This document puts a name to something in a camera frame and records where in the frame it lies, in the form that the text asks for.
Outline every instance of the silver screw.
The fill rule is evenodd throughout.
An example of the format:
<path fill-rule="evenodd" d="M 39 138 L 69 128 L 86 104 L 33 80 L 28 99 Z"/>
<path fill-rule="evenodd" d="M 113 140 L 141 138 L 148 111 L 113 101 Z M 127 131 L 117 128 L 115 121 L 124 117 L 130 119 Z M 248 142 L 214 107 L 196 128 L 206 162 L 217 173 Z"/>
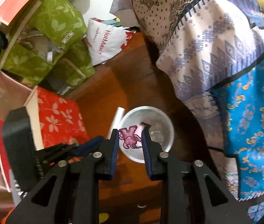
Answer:
<path fill-rule="evenodd" d="M 60 166 L 60 167 L 64 167 L 65 165 L 67 165 L 67 161 L 65 161 L 65 160 L 61 160 L 58 162 L 58 166 Z"/>
<path fill-rule="evenodd" d="M 197 167 L 202 167 L 204 163 L 203 163 L 202 161 L 200 161 L 200 160 L 196 160 L 196 161 L 194 162 L 194 164 L 195 164 Z"/>
<path fill-rule="evenodd" d="M 167 158 L 168 156 L 168 152 L 160 152 L 160 157 Z"/>
<path fill-rule="evenodd" d="M 99 158 L 99 157 L 101 157 L 102 156 L 102 153 L 101 152 L 95 152 L 94 154 L 93 154 L 93 157 L 94 158 Z"/>

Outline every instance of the wooden table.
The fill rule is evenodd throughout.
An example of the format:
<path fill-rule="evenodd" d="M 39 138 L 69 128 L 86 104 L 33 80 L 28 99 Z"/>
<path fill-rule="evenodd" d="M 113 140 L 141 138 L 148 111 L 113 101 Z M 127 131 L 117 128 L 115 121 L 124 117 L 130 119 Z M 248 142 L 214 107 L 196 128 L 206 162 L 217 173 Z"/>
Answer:
<path fill-rule="evenodd" d="M 169 77 L 152 65 L 141 33 L 69 97 L 76 100 L 90 138 L 106 137 L 117 107 L 126 112 L 139 106 L 164 111 L 175 127 L 170 151 L 179 159 L 201 159 L 213 170 L 200 126 L 176 98 Z M 160 217 L 161 182 L 148 179 L 144 164 L 129 160 L 119 150 L 115 179 L 100 182 L 100 211 L 110 214 L 106 223 L 155 223 Z"/>

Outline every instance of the white bowl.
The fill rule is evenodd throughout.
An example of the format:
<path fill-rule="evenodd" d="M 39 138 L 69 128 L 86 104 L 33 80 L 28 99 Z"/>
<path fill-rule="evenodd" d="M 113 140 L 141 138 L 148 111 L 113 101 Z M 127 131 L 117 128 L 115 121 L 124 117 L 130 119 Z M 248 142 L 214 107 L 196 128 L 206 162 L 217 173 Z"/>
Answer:
<path fill-rule="evenodd" d="M 129 111 L 120 121 L 118 129 L 129 129 L 132 125 L 137 125 L 136 135 L 141 137 L 144 126 L 141 122 L 151 125 L 149 133 L 152 141 L 161 144 L 163 151 L 168 152 L 173 144 L 174 128 L 170 118 L 160 109 L 151 106 L 141 106 Z M 123 140 L 119 141 L 121 151 L 132 161 L 144 163 L 142 148 L 125 149 Z M 141 142 L 137 142 L 136 146 L 141 146 Z"/>

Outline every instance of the pink keychain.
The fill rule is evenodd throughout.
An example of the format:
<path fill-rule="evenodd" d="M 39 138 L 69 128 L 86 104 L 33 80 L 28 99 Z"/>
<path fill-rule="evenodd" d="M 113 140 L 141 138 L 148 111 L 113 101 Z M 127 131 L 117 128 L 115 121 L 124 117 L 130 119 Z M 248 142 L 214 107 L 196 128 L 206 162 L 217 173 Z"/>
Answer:
<path fill-rule="evenodd" d="M 136 129 L 137 126 L 132 125 L 129 127 L 129 130 L 127 130 L 127 128 L 122 128 L 119 130 L 119 138 L 124 140 L 123 146 L 125 149 L 129 149 L 130 147 L 133 149 L 142 148 L 142 146 L 136 146 L 138 141 L 141 142 L 141 138 L 138 135 L 135 135 Z"/>

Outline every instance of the white label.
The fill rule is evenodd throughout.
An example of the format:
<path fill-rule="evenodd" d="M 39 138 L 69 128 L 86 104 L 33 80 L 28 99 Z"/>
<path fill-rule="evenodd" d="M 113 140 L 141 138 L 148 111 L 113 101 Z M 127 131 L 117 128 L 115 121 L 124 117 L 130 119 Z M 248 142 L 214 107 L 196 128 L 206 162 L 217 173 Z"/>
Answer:
<path fill-rule="evenodd" d="M 66 37 L 64 37 L 64 39 L 62 40 L 62 42 L 64 43 L 64 44 L 66 44 L 69 40 L 70 40 L 70 38 L 72 38 L 74 36 L 74 33 L 71 31 L 70 33 L 68 33 L 67 35 L 66 35 Z"/>

